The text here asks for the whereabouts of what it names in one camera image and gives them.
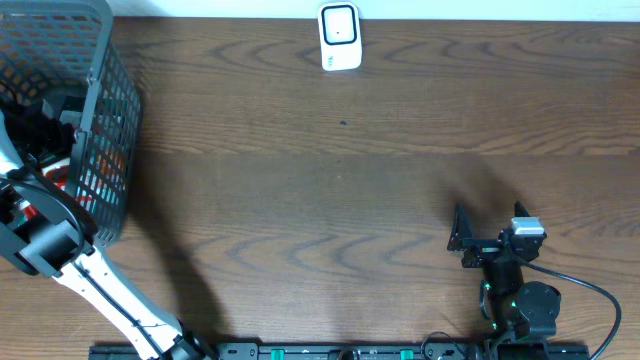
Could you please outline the red snack bag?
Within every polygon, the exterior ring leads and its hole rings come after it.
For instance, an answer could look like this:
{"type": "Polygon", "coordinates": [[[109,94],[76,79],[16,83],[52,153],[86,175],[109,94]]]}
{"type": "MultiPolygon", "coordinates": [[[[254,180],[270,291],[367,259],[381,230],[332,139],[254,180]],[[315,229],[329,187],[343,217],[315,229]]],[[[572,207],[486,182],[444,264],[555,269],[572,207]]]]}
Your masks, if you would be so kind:
{"type": "Polygon", "coordinates": [[[75,128],[71,124],[53,125],[44,135],[33,135],[20,142],[19,153],[26,164],[32,165],[65,191],[70,179],[71,152],[75,143],[75,128]]]}

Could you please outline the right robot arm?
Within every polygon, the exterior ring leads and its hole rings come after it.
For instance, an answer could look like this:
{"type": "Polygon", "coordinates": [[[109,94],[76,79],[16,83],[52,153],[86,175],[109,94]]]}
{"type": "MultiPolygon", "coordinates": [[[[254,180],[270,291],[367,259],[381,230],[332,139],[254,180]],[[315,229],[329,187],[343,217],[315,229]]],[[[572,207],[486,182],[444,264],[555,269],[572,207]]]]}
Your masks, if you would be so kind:
{"type": "Polygon", "coordinates": [[[492,239],[480,239],[458,204],[447,249],[461,252],[464,268],[480,268],[480,306],[493,334],[468,347],[467,359],[549,359],[548,338],[556,334],[561,294],[553,286],[526,282],[522,268],[539,256],[545,229],[522,203],[514,204],[509,226],[492,239]]]}

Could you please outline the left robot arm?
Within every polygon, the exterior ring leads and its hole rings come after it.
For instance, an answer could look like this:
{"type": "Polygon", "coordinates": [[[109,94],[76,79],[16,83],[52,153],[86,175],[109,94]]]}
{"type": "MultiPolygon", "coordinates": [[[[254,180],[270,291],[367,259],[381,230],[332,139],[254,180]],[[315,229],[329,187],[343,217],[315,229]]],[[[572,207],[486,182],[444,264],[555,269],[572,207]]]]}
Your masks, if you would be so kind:
{"type": "Polygon", "coordinates": [[[42,171],[76,144],[77,127],[40,103],[1,102],[1,256],[51,278],[112,323],[142,359],[216,359],[219,353],[160,309],[107,256],[90,211],[42,171]]]}

